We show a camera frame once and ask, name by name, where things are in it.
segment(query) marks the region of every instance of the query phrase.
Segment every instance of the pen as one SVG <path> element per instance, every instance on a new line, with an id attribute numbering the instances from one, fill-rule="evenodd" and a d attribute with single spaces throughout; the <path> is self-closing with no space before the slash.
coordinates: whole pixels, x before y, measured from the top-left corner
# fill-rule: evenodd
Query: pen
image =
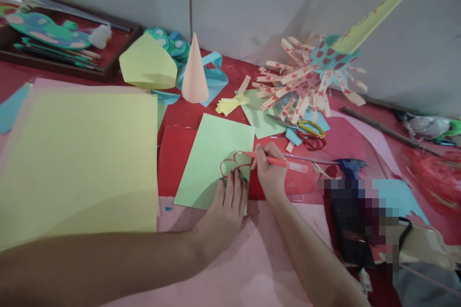
<path id="1" fill-rule="evenodd" d="M 253 159 L 256 158 L 255 153 L 252 153 L 252 152 L 243 152 L 243 153 Z M 302 164 L 290 162 L 290 161 L 284 161 L 284 160 L 281 160 L 280 158 L 267 156 L 267 161 L 273 165 L 281 166 L 283 168 L 287 168 L 291 170 L 296 170 L 301 173 L 307 173 L 307 171 L 309 170 L 309 166 L 307 165 L 302 165 Z"/>

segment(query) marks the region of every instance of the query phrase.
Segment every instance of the red drawing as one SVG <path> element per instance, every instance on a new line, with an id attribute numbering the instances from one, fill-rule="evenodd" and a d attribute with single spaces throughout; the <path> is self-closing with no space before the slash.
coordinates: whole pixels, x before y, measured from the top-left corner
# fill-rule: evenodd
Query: red drawing
<path id="1" fill-rule="evenodd" d="M 235 156 L 236 156 L 237 154 L 242 154 L 242 153 L 243 153 L 243 151 L 237 151 L 236 153 L 234 153 L 233 159 L 228 158 L 228 159 L 225 159 L 224 161 L 221 162 L 221 164 L 219 165 L 219 169 L 220 169 L 220 171 L 221 171 L 221 175 L 222 175 L 223 178 L 227 178 L 227 176 L 224 175 L 224 173 L 222 172 L 222 164 L 223 164 L 224 162 L 227 162 L 227 161 L 235 162 L 235 163 L 237 164 L 237 160 L 235 159 Z M 250 163 L 247 163 L 247 164 L 239 165 L 239 166 L 235 167 L 235 168 L 233 169 L 234 173 L 235 173 L 235 171 L 236 171 L 237 169 L 239 169 L 239 168 L 241 168 L 241 167 L 243 167 L 243 166 L 251 166 L 251 164 L 250 164 Z"/>

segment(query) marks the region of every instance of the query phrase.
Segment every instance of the blue paper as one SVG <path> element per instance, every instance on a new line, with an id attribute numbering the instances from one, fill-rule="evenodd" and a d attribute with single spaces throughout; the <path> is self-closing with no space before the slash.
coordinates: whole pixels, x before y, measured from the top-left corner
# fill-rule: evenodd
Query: blue paper
<path id="1" fill-rule="evenodd" d="M 303 120 L 308 120 L 308 121 L 313 121 L 314 115 L 312 114 L 312 109 L 311 108 L 308 108 L 306 110 L 306 112 L 304 113 L 303 115 Z M 320 126 L 321 129 L 323 129 L 323 131 L 328 131 L 330 129 L 330 126 L 327 124 L 327 121 L 325 120 L 325 118 L 323 117 L 322 113 L 320 112 L 317 112 L 317 122 L 316 122 L 317 125 Z M 315 129 L 315 127 L 309 125 L 309 124 L 303 124 L 305 125 L 306 127 L 308 128 L 311 128 L 313 129 L 314 131 L 317 131 L 317 129 Z M 296 134 L 296 130 L 291 128 L 291 127 L 287 127 L 287 131 L 285 132 L 285 137 L 292 141 L 293 144 L 295 144 L 296 146 L 300 145 L 303 141 L 301 140 L 301 138 L 298 137 L 298 135 Z"/>
<path id="2" fill-rule="evenodd" d="M 157 95 L 157 100 L 159 103 L 163 103 L 168 106 L 176 103 L 176 101 L 179 100 L 179 97 L 181 97 L 179 94 L 171 94 L 160 90 L 152 90 L 152 93 Z"/>
<path id="3" fill-rule="evenodd" d="M 0 105 L 0 133 L 6 134 L 13 128 L 24 99 L 29 96 L 30 85 L 26 84 Z"/>
<path id="4" fill-rule="evenodd" d="M 216 96 L 218 96 L 222 89 L 224 89 L 224 87 L 229 82 L 229 79 L 227 78 L 227 75 L 219 69 L 219 67 L 221 67 L 222 65 L 222 56 L 219 53 L 213 52 L 211 54 L 208 54 L 207 56 L 202 58 L 202 63 L 204 66 L 209 63 L 212 63 L 216 67 L 215 69 L 204 68 L 206 84 L 208 85 L 208 93 L 210 97 L 207 101 L 202 102 L 201 105 L 206 107 L 211 103 L 211 101 L 213 101 L 216 98 Z M 182 88 L 182 80 L 184 79 L 185 70 L 185 66 L 181 67 L 178 70 L 178 77 L 176 78 L 176 87 L 180 90 Z"/>
<path id="5" fill-rule="evenodd" d="M 373 180 L 372 187 L 379 191 L 379 207 L 386 208 L 386 216 L 406 217 L 413 211 L 430 225 L 405 181 Z"/>

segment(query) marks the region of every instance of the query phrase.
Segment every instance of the wooden stick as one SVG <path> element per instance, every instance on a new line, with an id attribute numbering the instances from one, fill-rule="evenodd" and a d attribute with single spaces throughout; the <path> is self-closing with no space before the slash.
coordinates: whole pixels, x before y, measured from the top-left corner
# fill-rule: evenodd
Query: wooden stick
<path id="1" fill-rule="evenodd" d="M 379 122 L 371 120 L 370 118 L 367 118 L 366 116 L 363 116 L 363 115 L 353 111 L 352 109 L 349 109 L 347 107 L 343 107 L 343 108 L 341 108 L 341 111 L 343 113 L 346 113 L 346 114 L 349 114 L 349 115 L 353 116 L 356 119 L 359 119 L 360 121 L 363 121 L 363 122 L 367 123 L 368 125 L 380 130 L 381 132 L 386 133 L 388 136 L 390 136 L 390 137 L 392 137 L 394 139 L 397 139 L 398 141 L 404 143 L 405 145 L 408 145 L 408 146 L 416 148 L 416 149 L 421 149 L 421 150 L 429 152 L 430 154 L 433 154 L 434 156 L 437 156 L 437 157 L 443 157 L 443 155 L 441 155 L 441 154 L 439 154 L 439 153 L 437 153 L 437 152 L 435 152 L 435 151 L 433 151 L 431 149 L 426 148 L 425 146 L 421 145 L 420 143 L 414 142 L 411 139 L 408 139 L 407 137 L 402 136 L 400 133 L 397 133 L 396 131 L 389 129 L 386 126 L 381 125 Z"/>

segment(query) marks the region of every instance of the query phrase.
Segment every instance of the yellow paper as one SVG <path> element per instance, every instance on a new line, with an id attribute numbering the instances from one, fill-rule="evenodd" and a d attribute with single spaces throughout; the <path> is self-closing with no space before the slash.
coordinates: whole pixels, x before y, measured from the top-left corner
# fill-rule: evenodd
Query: yellow paper
<path id="1" fill-rule="evenodd" d="M 368 36 L 381 24 L 402 0 L 386 0 L 370 12 L 360 23 L 345 33 L 331 47 L 344 54 L 352 54 Z"/>
<path id="2" fill-rule="evenodd" d="M 125 82 L 145 89 L 170 89 L 178 69 L 168 52 L 151 34 L 144 33 L 119 58 Z"/>
<path id="3" fill-rule="evenodd" d="M 156 95 L 39 94 L 0 176 L 0 251 L 44 236 L 155 232 L 156 171 Z"/>

